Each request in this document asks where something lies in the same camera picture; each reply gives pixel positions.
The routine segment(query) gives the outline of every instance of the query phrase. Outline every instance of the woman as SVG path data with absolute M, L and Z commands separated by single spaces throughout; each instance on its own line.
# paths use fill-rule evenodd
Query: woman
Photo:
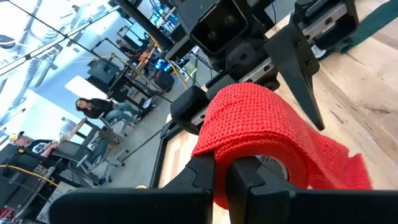
M 76 110 L 82 111 L 88 118 L 99 118 L 102 113 L 103 117 L 108 122 L 111 122 L 114 118 L 118 120 L 125 120 L 127 122 L 133 122 L 134 116 L 138 115 L 138 111 L 134 110 L 127 103 L 113 103 L 102 99 L 91 99 L 79 98 L 76 100 Z M 132 114 L 129 116 L 124 113 L 128 111 Z

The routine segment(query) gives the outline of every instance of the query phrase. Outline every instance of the red cohesive bandage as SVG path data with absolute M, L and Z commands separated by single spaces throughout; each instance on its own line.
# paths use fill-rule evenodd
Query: red cohesive bandage
M 371 189 L 361 155 L 312 129 L 280 96 L 252 83 L 222 89 L 211 101 L 192 156 L 214 152 L 215 202 L 227 208 L 224 189 L 235 158 L 265 155 L 281 161 L 297 187 Z

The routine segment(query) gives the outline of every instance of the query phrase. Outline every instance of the desk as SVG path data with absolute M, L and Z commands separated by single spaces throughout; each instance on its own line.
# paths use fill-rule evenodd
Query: desk
M 356 1 L 363 19 L 386 0 Z M 289 18 L 271 30 L 279 30 Z M 375 189 L 398 189 L 398 19 L 350 50 L 320 62 L 313 76 L 315 98 L 326 129 L 323 135 L 344 144 L 350 155 L 361 153 Z M 276 91 L 308 122 L 286 83 L 279 76 Z M 172 180 L 190 159 L 198 137 L 182 131 L 169 140 L 159 187 Z M 227 222 L 228 212 L 215 207 L 215 223 Z
M 91 127 L 91 131 L 88 133 L 87 136 L 85 136 L 84 134 L 82 134 L 81 132 L 79 132 L 80 128 L 83 127 L 84 124 L 87 124 L 88 126 Z M 102 134 L 103 136 L 109 137 L 111 138 L 113 142 L 113 138 L 116 138 L 118 141 L 122 141 L 123 138 L 121 136 L 119 136 L 118 134 L 115 134 L 113 132 L 113 130 L 111 129 L 107 129 L 106 131 L 102 130 L 101 128 L 99 128 L 97 125 L 91 123 L 88 121 L 87 118 L 83 118 L 70 132 L 70 134 L 66 137 L 62 137 L 60 139 L 61 141 L 70 141 L 72 139 L 72 137 L 76 134 L 77 136 L 81 137 L 84 139 L 82 145 L 87 146 L 89 145 L 89 143 L 91 142 L 91 140 L 94 138 L 95 133 L 99 132 L 100 134 Z

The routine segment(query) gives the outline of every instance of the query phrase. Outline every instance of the black metal bracket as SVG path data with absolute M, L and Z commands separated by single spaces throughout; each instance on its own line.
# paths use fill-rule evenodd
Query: black metal bracket
M 312 75 L 319 71 L 319 64 L 303 32 L 289 23 L 266 42 L 265 48 L 301 108 L 323 130 L 325 126 L 312 88 Z
M 214 168 L 213 154 L 205 154 L 162 189 L 77 189 L 54 201 L 50 222 L 210 224 Z
M 231 224 L 395 223 L 393 190 L 307 190 L 280 178 L 255 158 L 236 159 L 226 183 Z

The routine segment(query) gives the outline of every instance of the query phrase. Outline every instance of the black chair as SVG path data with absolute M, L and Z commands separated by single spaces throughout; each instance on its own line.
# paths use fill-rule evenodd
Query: black chair
M 59 147 L 54 150 L 53 155 L 68 159 L 68 167 L 71 170 L 81 172 L 87 176 L 94 183 L 98 183 L 99 177 L 94 175 L 92 171 L 103 162 L 107 162 L 105 175 L 106 181 L 112 182 L 111 173 L 117 166 L 124 166 L 120 157 L 127 150 L 122 149 L 114 157 L 108 157 L 108 140 L 100 139 L 95 148 L 90 150 L 87 146 L 71 142 L 62 141 Z

